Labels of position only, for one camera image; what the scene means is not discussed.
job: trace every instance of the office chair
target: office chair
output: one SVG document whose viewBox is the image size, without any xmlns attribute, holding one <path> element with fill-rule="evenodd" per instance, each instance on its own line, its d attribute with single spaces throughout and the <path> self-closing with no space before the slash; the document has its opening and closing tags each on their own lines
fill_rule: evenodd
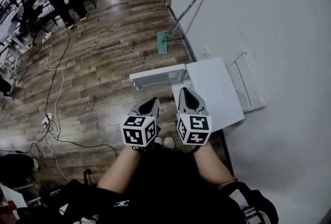
<svg viewBox="0 0 331 224">
<path fill-rule="evenodd" d="M 23 4 L 24 12 L 22 14 L 19 32 L 22 33 L 28 30 L 31 37 L 33 37 L 32 44 L 35 45 L 35 40 L 40 30 L 48 33 L 48 31 L 42 27 L 42 18 L 38 18 L 38 16 L 42 14 L 43 6 L 40 5 L 34 9 L 33 5 L 36 0 L 21 0 L 21 2 Z"/>
</svg>

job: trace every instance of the floor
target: floor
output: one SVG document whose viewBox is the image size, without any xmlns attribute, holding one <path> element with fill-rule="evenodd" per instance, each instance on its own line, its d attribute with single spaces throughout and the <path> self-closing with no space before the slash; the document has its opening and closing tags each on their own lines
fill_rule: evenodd
<svg viewBox="0 0 331 224">
<path fill-rule="evenodd" d="M 65 82 L 57 103 L 57 117 L 61 125 L 60 139 L 93 146 L 110 144 L 117 153 L 123 149 L 119 124 L 124 115 L 140 100 L 157 96 L 160 99 L 160 136 L 171 136 L 176 146 L 183 148 L 175 130 L 176 106 L 170 99 L 171 88 L 157 87 L 137 91 L 129 75 L 140 71 L 190 62 L 179 31 L 168 43 L 168 54 L 157 53 L 157 32 L 166 30 L 173 19 L 162 0 L 96 0 L 95 9 L 90 3 L 90 15 L 84 23 L 77 15 L 74 29 L 69 31 L 70 43 L 62 59 Z M 68 43 L 65 27 L 58 28 L 47 44 L 52 55 L 47 66 L 55 68 Z M 53 72 L 45 69 L 50 48 L 37 44 L 24 58 L 26 66 L 37 58 L 24 76 L 13 99 L 2 98 L 0 111 L 0 149 L 27 151 L 32 142 L 40 139 L 41 121 Z M 50 92 L 46 112 L 55 113 L 63 77 L 57 72 Z M 222 148 L 217 139 L 217 153 Z M 36 177 L 50 184 L 64 184 L 66 180 L 57 170 L 50 149 L 38 143 L 43 157 L 35 146 L 30 154 L 36 157 L 40 170 Z M 71 180 L 83 181 L 83 171 L 90 168 L 96 182 L 115 160 L 107 146 L 82 148 L 71 143 L 52 145 L 61 171 Z"/>
</svg>

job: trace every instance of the mop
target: mop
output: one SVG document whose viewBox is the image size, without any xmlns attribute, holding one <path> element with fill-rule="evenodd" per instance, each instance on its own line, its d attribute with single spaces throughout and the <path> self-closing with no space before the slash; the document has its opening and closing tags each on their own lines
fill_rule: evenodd
<svg viewBox="0 0 331 224">
<path fill-rule="evenodd" d="M 174 34 L 172 33 L 173 28 L 178 24 L 178 22 L 183 18 L 183 16 L 191 9 L 193 4 L 197 0 L 193 0 L 190 5 L 186 8 L 186 10 L 179 16 L 179 18 L 175 21 L 175 23 L 170 27 L 168 31 L 161 31 L 157 32 L 157 51 L 159 54 L 167 54 L 168 47 L 167 47 L 167 38 L 173 37 Z"/>
</svg>

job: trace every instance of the green mop head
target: green mop head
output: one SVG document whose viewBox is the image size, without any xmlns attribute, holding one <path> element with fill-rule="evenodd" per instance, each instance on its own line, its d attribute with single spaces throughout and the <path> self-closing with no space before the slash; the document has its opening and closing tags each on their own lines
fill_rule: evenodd
<svg viewBox="0 0 331 224">
<path fill-rule="evenodd" d="M 157 32 L 157 51 L 159 54 L 167 54 L 167 37 L 173 37 L 174 34 L 168 32 Z"/>
</svg>

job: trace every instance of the black-and-white pattern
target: black-and-white pattern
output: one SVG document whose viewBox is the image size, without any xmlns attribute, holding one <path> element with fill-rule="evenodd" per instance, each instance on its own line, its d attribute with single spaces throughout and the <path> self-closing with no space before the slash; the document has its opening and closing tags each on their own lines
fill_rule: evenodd
<svg viewBox="0 0 331 224">
<path fill-rule="evenodd" d="M 209 130 L 208 121 L 205 116 L 190 116 L 191 129 Z"/>
<path fill-rule="evenodd" d="M 200 133 L 200 132 L 191 132 L 188 136 L 187 143 L 191 144 L 203 144 L 208 137 L 208 133 Z"/>
<path fill-rule="evenodd" d="M 129 116 L 128 119 L 126 119 L 124 125 L 132 127 L 141 127 L 144 121 L 145 117 L 143 116 Z"/>
<path fill-rule="evenodd" d="M 151 122 L 146 128 L 145 128 L 145 133 L 146 133 L 146 144 L 149 143 L 149 141 L 155 136 L 156 133 L 156 128 L 154 121 Z"/>
<path fill-rule="evenodd" d="M 178 122 L 178 132 L 179 132 L 180 136 L 182 137 L 182 140 L 184 140 L 186 131 L 187 131 L 187 129 L 186 129 L 182 119 L 180 119 Z"/>
<path fill-rule="evenodd" d="M 144 145 L 143 137 L 140 130 L 123 128 L 125 142 L 135 145 Z"/>
</svg>

